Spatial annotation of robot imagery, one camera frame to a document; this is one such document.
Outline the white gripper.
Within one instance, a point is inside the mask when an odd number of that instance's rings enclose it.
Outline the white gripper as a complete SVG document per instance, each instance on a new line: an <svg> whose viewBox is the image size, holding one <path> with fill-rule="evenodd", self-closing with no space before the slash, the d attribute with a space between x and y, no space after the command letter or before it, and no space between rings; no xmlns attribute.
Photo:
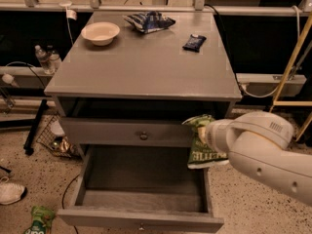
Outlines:
<svg viewBox="0 0 312 234"><path fill-rule="evenodd" d="M231 120L222 119L211 122L206 127L198 128L198 137L202 143L218 153L228 153L232 144Z"/></svg>

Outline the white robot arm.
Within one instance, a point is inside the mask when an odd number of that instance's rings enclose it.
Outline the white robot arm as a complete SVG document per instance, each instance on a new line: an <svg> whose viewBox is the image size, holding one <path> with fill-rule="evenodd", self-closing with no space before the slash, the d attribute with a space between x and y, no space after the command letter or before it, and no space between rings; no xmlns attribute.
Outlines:
<svg viewBox="0 0 312 234"><path fill-rule="evenodd" d="M243 175L312 206L312 156L288 150L293 132L284 118L254 111L212 121L199 138Z"/></svg>

